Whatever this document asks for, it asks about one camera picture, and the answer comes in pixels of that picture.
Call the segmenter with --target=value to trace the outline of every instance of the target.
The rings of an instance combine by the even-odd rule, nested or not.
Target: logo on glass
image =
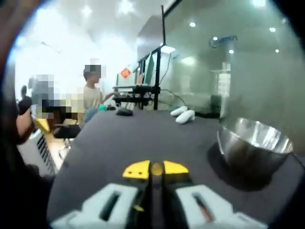
[[[233,42],[233,41],[237,41],[237,36],[232,35],[232,36],[222,37],[222,38],[213,37],[210,39],[209,45],[212,48],[216,49],[219,45],[222,45],[224,43]]]

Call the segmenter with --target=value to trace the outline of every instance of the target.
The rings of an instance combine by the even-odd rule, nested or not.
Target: computer mouse
[[[126,108],[119,108],[116,111],[116,115],[119,116],[133,116],[133,111]]]
[[[179,115],[181,115],[183,112],[187,111],[187,107],[186,106],[182,106],[176,110],[173,110],[171,112],[171,116],[177,117]]]
[[[181,115],[179,115],[176,118],[176,122],[179,124],[185,124],[189,121],[193,121],[194,119],[195,119],[195,111],[189,110],[189,111],[185,111]]]

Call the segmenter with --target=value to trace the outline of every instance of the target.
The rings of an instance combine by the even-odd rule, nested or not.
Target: stainless steel bowl
[[[246,177],[270,177],[293,150],[280,131],[245,118],[222,121],[217,139],[227,164]]]

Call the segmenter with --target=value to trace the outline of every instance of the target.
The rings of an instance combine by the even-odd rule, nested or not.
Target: green object
[[[99,106],[99,109],[100,109],[100,111],[106,111],[106,110],[107,110],[107,107],[106,107],[106,105],[101,104],[101,105]]]
[[[154,61],[153,61],[153,55],[152,53],[148,57],[148,65],[147,69],[145,70],[144,74],[144,84],[151,85],[152,77],[153,77],[153,67],[154,67]]]

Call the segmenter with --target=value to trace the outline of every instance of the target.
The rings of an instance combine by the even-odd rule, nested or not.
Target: white wall
[[[16,51],[15,93],[28,84],[30,77],[47,74],[54,81],[60,98],[83,87],[83,69],[91,58],[100,58],[98,47],[88,34],[62,17],[56,6],[37,12],[21,34],[22,46]]]
[[[111,33],[105,34],[103,39],[97,44],[101,50],[101,61],[106,65],[107,75],[103,79],[104,92],[113,91],[116,85],[117,74],[129,65],[137,65],[136,46],[135,43],[127,43],[122,37]],[[134,84],[134,77],[130,76],[126,79],[119,78],[120,86],[128,86]]]

